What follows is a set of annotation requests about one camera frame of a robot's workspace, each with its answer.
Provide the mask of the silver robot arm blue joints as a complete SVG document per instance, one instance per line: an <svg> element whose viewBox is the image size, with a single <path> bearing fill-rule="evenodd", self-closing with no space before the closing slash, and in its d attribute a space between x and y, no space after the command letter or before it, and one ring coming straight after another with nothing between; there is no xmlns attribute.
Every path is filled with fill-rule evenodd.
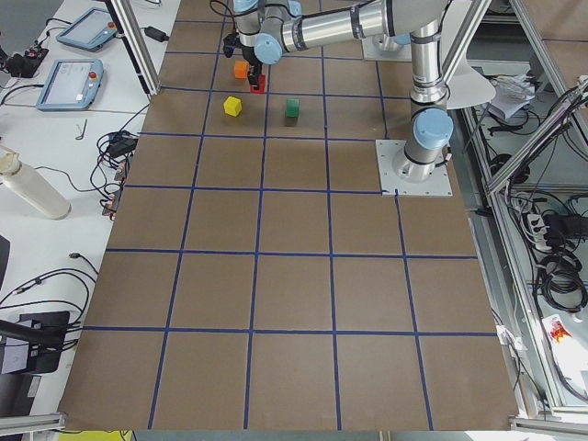
<svg viewBox="0 0 588 441"><path fill-rule="evenodd" d="M448 145L454 123L447 113L447 83L441 59L441 17L445 1L366 1L303 14L297 1L233 1L229 7L232 31L223 52L254 47L263 66L287 53L364 40L374 35L411 38L412 135L404 155L413 164L427 165Z"/></svg>

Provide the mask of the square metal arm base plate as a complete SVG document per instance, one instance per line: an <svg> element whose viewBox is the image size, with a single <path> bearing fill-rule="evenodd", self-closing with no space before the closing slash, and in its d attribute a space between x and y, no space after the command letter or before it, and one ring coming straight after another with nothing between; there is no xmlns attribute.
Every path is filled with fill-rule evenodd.
<svg viewBox="0 0 588 441"><path fill-rule="evenodd" d="M376 140L380 190L383 196L449 198L453 196L447 166L440 153L431 164L411 163L405 140Z"/></svg>

